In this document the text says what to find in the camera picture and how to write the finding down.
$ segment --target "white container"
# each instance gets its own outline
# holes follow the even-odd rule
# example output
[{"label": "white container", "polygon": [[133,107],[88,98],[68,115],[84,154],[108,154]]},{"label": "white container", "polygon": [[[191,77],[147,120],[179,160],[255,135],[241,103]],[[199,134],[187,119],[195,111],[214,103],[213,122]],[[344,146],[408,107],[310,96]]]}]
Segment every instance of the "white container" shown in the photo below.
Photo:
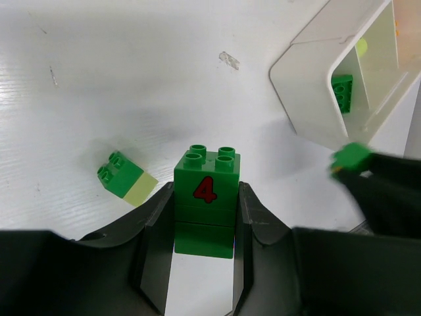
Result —
[{"label": "white container", "polygon": [[[330,0],[270,71],[298,135],[334,150],[369,144],[420,76],[420,16],[420,0]],[[331,85],[342,74],[353,75],[344,115]]]}]

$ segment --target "green duplo block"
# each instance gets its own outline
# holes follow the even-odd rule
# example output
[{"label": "green duplo block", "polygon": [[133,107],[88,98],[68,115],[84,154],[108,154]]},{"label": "green duplo block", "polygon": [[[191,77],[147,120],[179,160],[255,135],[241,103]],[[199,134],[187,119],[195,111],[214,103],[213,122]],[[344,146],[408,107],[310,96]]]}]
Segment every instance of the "green duplo block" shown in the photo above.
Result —
[{"label": "green duplo block", "polygon": [[332,172],[345,168],[362,173],[368,170],[372,152],[364,145],[350,143],[334,154]]},{"label": "green duplo block", "polygon": [[176,221],[234,226],[239,167],[234,148],[191,146],[174,169]]},{"label": "green duplo block", "polygon": [[353,76],[346,74],[344,76],[332,77],[332,88],[336,96],[337,104],[342,114],[351,112],[351,96],[353,88]]},{"label": "green duplo block", "polygon": [[176,222],[176,253],[231,259],[234,227]]},{"label": "green duplo block", "polygon": [[109,162],[97,172],[104,187],[120,198],[124,198],[142,174],[142,168],[132,163],[119,151],[113,152],[109,157]]}]

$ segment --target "scratch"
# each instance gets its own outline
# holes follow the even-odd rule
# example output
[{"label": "scratch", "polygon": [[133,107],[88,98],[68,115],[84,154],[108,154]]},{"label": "scratch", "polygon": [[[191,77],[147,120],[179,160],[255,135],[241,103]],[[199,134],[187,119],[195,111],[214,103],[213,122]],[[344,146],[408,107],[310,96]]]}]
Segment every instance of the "scratch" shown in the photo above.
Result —
[{"label": "scratch", "polygon": [[41,26],[39,26],[39,24],[35,21],[35,18],[32,16],[31,12],[28,11],[28,14],[31,18],[33,18],[35,25],[44,33],[47,34],[47,31],[45,31]]},{"label": "scratch", "polygon": [[57,80],[55,80],[55,75],[54,75],[54,72],[53,72],[53,69],[51,68],[51,66],[50,66],[50,73],[51,73],[51,77],[52,77],[52,79],[53,79],[53,83],[54,83],[54,85],[55,85],[56,87],[58,87],[58,86],[59,86],[59,84],[57,83]]},{"label": "scratch", "polygon": [[346,38],[341,38],[339,44],[345,44],[347,41],[351,40],[355,35],[348,35]]},{"label": "scratch", "polygon": [[231,55],[227,54],[225,51],[219,54],[219,59],[225,62],[228,66],[236,70],[239,69],[239,61],[235,59],[234,57],[232,57]]}]

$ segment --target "green block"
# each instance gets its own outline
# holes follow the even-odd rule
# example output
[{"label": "green block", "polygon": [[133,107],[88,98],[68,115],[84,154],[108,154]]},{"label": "green block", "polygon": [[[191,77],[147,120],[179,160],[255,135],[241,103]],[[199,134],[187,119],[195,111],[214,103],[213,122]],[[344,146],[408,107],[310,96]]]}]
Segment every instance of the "green block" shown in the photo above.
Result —
[{"label": "green block", "polygon": [[336,101],[342,114],[351,111],[352,87],[353,76],[351,74],[332,77],[332,88],[334,89]]},{"label": "green block", "polygon": [[134,207],[138,207],[143,204],[143,202],[147,199],[147,196],[153,191],[157,184],[157,179],[149,173],[144,172],[126,193],[123,200]]},{"label": "green block", "polygon": [[239,166],[234,148],[191,146],[174,169],[176,221],[234,226]]},{"label": "green block", "polygon": [[119,151],[113,152],[109,157],[109,162],[97,172],[104,187],[120,198],[129,192],[142,174],[142,168],[132,163]]},{"label": "green block", "polygon": [[345,168],[362,173],[368,170],[372,152],[364,145],[350,143],[334,154],[334,163],[331,165],[332,172]]},{"label": "green block", "polygon": [[176,222],[176,253],[231,259],[234,227]]}]

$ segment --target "stacked blocks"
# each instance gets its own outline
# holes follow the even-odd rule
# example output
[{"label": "stacked blocks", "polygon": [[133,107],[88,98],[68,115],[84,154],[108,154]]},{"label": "stacked blocks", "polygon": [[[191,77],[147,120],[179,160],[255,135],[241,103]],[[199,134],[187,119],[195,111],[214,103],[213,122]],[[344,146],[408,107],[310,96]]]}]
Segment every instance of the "stacked blocks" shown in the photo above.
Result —
[{"label": "stacked blocks", "polygon": [[334,89],[336,101],[342,114],[351,111],[352,87],[353,76],[351,74],[332,78],[332,88]]},{"label": "stacked blocks", "polygon": [[110,155],[109,162],[99,168],[97,175],[108,191],[135,207],[145,201],[158,183],[119,151]]},{"label": "stacked blocks", "polygon": [[232,258],[240,155],[193,145],[174,169],[176,253]]}]

